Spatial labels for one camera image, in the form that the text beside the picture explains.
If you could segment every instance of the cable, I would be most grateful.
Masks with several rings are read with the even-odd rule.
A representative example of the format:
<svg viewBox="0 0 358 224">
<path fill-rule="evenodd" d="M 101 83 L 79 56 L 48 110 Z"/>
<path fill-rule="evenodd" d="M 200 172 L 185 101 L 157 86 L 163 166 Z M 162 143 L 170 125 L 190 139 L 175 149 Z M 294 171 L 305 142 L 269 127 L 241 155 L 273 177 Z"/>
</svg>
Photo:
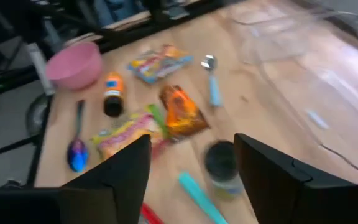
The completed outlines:
<svg viewBox="0 0 358 224">
<path fill-rule="evenodd" d="M 4 146 L 4 147 L 0 148 L 0 154 L 5 153 L 5 152 L 9 152 L 11 150 L 20 149 L 22 146 L 25 146 L 26 144 L 30 144 L 30 143 L 33 143 L 35 141 L 38 141 L 39 138 L 40 138 L 39 135 L 31 136 L 31 137 L 28 137 L 26 139 L 22 139 L 20 141 L 17 141 L 17 142 L 15 142 L 13 144 L 10 144 L 8 146 Z"/>
<path fill-rule="evenodd" d="M 345 161 L 347 164 L 349 164 L 351 167 L 355 168 L 355 170 L 358 171 L 358 166 L 356 166 L 352 161 L 350 161 L 348 158 L 344 157 L 342 154 L 340 154 L 337 151 L 332 150 L 331 148 L 325 146 L 324 144 L 320 145 L 323 149 L 329 151 L 330 153 L 335 154 L 336 156 L 340 157 L 341 159 L 343 159 L 343 161 Z"/>
</svg>

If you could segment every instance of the spoon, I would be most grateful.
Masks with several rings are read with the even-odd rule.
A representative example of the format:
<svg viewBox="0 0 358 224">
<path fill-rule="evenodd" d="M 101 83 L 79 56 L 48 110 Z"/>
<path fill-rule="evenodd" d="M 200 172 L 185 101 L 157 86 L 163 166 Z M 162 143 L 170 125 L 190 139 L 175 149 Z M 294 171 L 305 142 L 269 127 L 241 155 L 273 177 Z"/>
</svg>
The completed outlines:
<svg viewBox="0 0 358 224">
<path fill-rule="evenodd" d="M 90 156 L 84 142 L 80 139 L 84 103 L 84 100 L 77 102 L 76 133 L 67 149 L 67 162 L 74 172 L 84 171 Z"/>
<path fill-rule="evenodd" d="M 201 62 L 201 66 L 208 71 L 209 103 L 213 106 L 221 106 L 221 94 L 219 93 L 218 81 L 213 73 L 213 70 L 216 67 L 215 57 L 213 55 L 205 55 L 205 59 Z"/>
</svg>

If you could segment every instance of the orange packet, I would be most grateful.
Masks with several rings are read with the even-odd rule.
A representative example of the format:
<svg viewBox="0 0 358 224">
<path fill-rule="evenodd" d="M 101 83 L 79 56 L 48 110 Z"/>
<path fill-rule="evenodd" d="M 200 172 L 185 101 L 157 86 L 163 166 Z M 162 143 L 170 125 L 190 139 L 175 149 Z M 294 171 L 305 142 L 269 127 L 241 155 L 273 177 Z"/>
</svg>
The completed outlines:
<svg viewBox="0 0 358 224">
<path fill-rule="evenodd" d="M 208 128 L 202 112 L 178 85 L 165 86 L 160 99 L 167 110 L 166 125 L 173 139 L 181 139 Z"/>
</svg>

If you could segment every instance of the snack packet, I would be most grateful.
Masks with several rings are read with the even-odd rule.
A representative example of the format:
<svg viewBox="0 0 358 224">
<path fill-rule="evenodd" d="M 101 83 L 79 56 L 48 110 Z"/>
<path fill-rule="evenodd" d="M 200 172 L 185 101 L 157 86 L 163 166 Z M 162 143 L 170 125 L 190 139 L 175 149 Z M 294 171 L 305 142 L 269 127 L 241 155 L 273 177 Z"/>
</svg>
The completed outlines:
<svg viewBox="0 0 358 224">
<path fill-rule="evenodd" d="M 179 140 L 209 127 L 200 109 L 179 86 L 163 87 L 160 99 L 167 110 L 165 123 L 171 138 Z"/>
<path fill-rule="evenodd" d="M 186 52 L 178 50 L 173 45 L 165 44 L 159 52 L 149 50 L 140 55 L 129 64 L 128 68 L 145 82 L 155 83 L 192 60 L 193 57 L 187 55 Z"/>
<path fill-rule="evenodd" d="M 144 110 L 124 116 L 112 130 L 104 130 L 91 138 L 102 160 L 106 160 L 127 145 L 149 134 L 152 142 L 152 156 L 158 154 L 168 143 L 167 129 L 157 106 L 148 105 Z"/>
</svg>

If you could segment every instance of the bottle cap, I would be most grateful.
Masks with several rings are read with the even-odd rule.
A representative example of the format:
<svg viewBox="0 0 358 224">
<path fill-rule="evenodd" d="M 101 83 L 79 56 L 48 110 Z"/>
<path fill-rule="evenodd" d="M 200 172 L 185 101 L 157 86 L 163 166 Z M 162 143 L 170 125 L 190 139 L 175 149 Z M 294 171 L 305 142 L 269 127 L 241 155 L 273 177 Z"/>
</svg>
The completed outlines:
<svg viewBox="0 0 358 224">
<path fill-rule="evenodd" d="M 124 110 L 121 97 L 109 96 L 104 100 L 104 113 L 110 117 L 118 117 Z"/>
</svg>

